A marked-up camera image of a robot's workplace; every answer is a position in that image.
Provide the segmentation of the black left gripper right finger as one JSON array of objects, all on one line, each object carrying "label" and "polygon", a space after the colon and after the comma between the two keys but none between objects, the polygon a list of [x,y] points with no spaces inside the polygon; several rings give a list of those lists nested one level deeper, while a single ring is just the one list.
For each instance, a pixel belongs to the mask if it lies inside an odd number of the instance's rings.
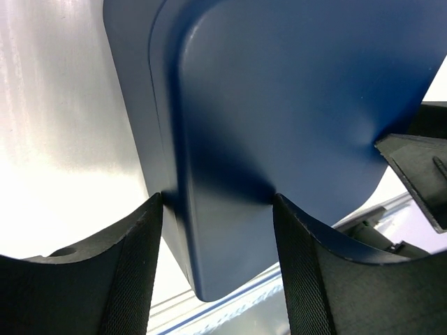
[{"label": "black left gripper right finger", "polygon": [[445,334],[446,253],[411,260],[273,200],[292,334]]}]

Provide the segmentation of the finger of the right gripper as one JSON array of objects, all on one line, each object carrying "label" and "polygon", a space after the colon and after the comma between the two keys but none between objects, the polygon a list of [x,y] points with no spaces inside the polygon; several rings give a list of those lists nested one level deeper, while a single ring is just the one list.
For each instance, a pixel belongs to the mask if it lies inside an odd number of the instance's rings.
[{"label": "finger of the right gripper", "polygon": [[446,232],[446,102],[424,102],[406,133],[389,133],[375,147],[429,223]]}]

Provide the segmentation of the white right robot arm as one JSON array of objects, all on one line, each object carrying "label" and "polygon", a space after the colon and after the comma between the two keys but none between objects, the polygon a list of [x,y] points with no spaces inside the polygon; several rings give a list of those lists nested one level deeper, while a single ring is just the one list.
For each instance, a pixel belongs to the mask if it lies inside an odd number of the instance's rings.
[{"label": "white right robot arm", "polygon": [[[406,135],[376,143],[438,234],[446,233],[446,103],[426,102]],[[292,334],[445,334],[446,252],[393,242],[387,202],[332,228],[283,195],[274,233]]]}]

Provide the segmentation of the blue box lid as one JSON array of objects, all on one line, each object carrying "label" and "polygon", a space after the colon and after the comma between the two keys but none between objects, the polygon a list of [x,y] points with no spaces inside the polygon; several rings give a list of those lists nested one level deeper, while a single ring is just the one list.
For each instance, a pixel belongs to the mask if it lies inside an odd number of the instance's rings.
[{"label": "blue box lid", "polygon": [[197,297],[277,261],[281,193],[328,225],[366,202],[446,57],[445,1],[165,1],[149,41],[146,169]]}]

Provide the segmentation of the blue chocolate box with tray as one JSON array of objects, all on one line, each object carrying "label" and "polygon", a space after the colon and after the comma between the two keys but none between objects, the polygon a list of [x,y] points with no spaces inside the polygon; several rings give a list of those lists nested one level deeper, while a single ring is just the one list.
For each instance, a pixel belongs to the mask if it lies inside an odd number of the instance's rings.
[{"label": "blue chocolate box with tray", "polygon": [[103,21],[148,193],[160,193],[163,198],[163,237],[194,286],[184,224],[176,213],[178,187],[172,136],[164,135],[160,127],[149,57],[152,29],[163,4],[104,1]]}]

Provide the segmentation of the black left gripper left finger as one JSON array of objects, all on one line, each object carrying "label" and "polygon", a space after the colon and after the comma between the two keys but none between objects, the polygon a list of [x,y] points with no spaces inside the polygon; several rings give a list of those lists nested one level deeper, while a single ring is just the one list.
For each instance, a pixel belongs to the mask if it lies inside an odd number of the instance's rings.
[{"label": "black left gripper left finger", "polygon": [[1,257],[2,334],[145,334],[161,242],[153,195],[47,257]]}]

